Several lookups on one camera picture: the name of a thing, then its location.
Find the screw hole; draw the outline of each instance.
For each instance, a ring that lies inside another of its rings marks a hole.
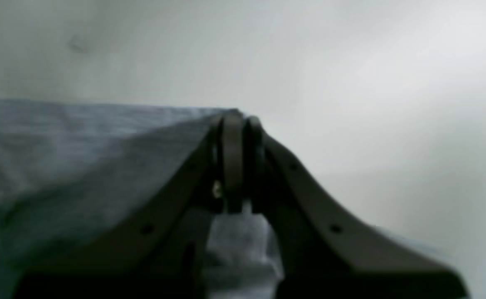
[[[332,225],[330,226],[330,230],[333,232],[333,233],[342,233],[342,227],[340,227],[339,225]]]
[[[140,229],[140,233],[144,236],[149,235],[154,231],[154,226],[152,224],[144,225],[142,229]]]

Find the wrinkled cloth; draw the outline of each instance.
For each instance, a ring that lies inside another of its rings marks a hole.
[[[141,208],[223,112],[0,100],[0,299],[37,259],[82,246]],[[207,251],[210,298],[273,296],[282,271],[262,216],[217,216]]]

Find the white wall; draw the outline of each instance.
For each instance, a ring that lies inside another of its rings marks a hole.
[[[0,0],[0,97],[257,114],[486,299],[486,0]]]

